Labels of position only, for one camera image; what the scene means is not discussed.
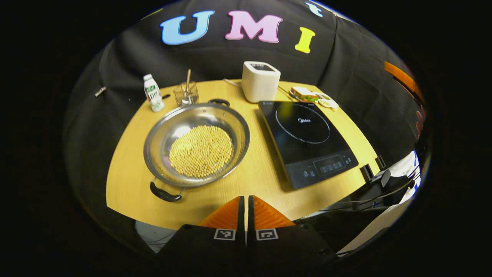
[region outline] pink letter m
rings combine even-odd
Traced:
[[[226,39],[243,39],[242,27],[249,39],[254,39],[263,30],[261,35],[258,36],[259,40],[269,43],[278,42],[277,30],[282,18],[274,15],[265,15],[260,21],[255,22],[247,11],[233,10],[228,14],[232,16],[232,24],[231,32],[225,35]]]

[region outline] blue letter u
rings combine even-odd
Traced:
[[[180,24],[186,16],[178,16],[160,24],[162,27],[162,42],[177,45],[192,42],[205,35],[209,28],[209,17],[215,12],[212,10],[200,11],[193,14],[196,18],[196,29],[189,34],[180,34]]]

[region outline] black pan handle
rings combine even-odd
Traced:
[[[209,101],[209,103],[219,103],[219,104],[225,104],[226,106],[230,106],[231,104],[229,103],[229,101],[227,100],[224,100],[224,99],[211,99]]]
[[[181,199],[181,197],[182,197],[181,193],[183,192],[183,190],[181,190],[181,192],[178,195],[171,195],[167,191],[157,188],[155,186],[154,181],[151,182],[151,191],[152,191],[152,193],[154,193],[155,196],[161,198],[164,201],[168,201],[168,202],[174,202],[174,201]]]

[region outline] white plastic bottle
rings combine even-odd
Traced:
[[[157,86],[154,78],[152,78],[152,74],[144,76],[144,91],[154,112],[158,112],[164,108],[164,102],[160,95],[159,86]]]

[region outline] cooktop display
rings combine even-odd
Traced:
[[[359,164],[316,104],[260,101],[258,105],[294,188],[321,182]]]

